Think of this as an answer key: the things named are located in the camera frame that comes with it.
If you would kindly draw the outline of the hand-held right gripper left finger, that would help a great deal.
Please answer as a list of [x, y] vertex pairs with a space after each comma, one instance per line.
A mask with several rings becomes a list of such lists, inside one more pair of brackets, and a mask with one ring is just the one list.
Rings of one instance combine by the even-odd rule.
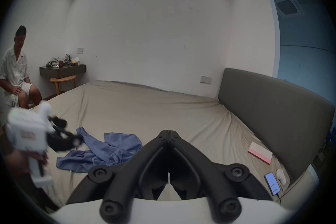
[[154, 200], [151, 190], [149, 195], [141, 190], [141, 183], [146, 172], [166, 151], [168, 142], [169, 130], [163, 130], [127, 162], [92, 167], [66, 205], [103, 200], [99, 214], [106, 223], [127, 223], [134, 198]]

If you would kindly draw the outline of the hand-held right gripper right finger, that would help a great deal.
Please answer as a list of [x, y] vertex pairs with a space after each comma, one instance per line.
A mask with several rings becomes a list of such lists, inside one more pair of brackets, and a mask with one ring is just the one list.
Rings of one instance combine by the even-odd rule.
[[241, 163], [214, 163], [196, 147], [170, 130], [170, 151], [196, 179], [192, 196], [206, 197], [215, 222], [233, 222], [242, 213], [239, 197], [273, 201], [268, 190]]

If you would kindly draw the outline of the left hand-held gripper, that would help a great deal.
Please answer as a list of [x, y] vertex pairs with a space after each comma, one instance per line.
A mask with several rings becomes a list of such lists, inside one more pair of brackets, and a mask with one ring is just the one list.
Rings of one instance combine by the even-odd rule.
[[[50, 117], [51, 106], [41, 101], [38, 112], [13, 107], [9, 110], [6, 134], [18, 151], [43, 156], [48, 146], [55, 152], [70, 151], [81, 145], [81, 135], [65, 131], [68, 123], [57, 116]], [[28, 157], [32, 182], [37, 188], [53, 185], [53, 179], [44, 172], [41, 160]]]

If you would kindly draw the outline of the person's left hand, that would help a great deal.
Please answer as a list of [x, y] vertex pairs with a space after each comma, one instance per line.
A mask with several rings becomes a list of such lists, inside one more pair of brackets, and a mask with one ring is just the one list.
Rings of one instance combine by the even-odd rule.
[[10, 154], [4, 156], [4, 161], [8, 170], [14, 176], [21, 174], [30, 174], [31, 170], [29, 168], [29, 158], [41, 161], [44, 166], [48, 164], [48, 155], [44, 153], [41, 155], [37, 152], [31, 151], [18, 151], [14, 150]]

